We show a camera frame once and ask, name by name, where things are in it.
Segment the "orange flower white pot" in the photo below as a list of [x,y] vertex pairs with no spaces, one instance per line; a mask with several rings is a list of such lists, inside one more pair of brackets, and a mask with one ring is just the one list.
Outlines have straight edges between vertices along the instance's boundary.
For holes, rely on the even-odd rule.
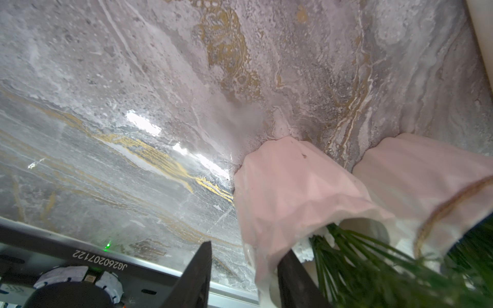
[[234,203],[246,260],[255,270],[261,307],[287,252],[330,223],[363,229],[381,223],[397,248],[395,216],[377,205],[365,184],[307,141],[268,141],[245,157],[234,177]]

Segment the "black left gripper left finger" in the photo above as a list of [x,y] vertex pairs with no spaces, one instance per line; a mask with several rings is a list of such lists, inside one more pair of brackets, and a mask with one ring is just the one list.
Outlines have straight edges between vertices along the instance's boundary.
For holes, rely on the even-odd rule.
[[212,267],[212,244],[200,245],[161,307],[208,307]]

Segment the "pink flower twine pot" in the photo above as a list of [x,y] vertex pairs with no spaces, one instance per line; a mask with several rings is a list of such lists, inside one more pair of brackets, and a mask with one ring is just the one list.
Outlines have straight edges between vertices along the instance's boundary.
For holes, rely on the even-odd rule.
[[396,219],[398,250],[492,295],[492,158],[403,133],[353,175]]

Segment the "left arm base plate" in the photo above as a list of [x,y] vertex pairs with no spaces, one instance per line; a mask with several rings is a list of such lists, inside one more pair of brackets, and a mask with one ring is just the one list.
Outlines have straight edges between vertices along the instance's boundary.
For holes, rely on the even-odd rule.
[[1,307],[126,307],[118,275],[1,245]]

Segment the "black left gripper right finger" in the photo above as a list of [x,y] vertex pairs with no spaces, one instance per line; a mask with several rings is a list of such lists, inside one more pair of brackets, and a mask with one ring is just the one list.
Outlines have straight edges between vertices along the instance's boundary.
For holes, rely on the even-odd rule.
[[277,270],[281,307],[331,307],[292,250],[281,259]]

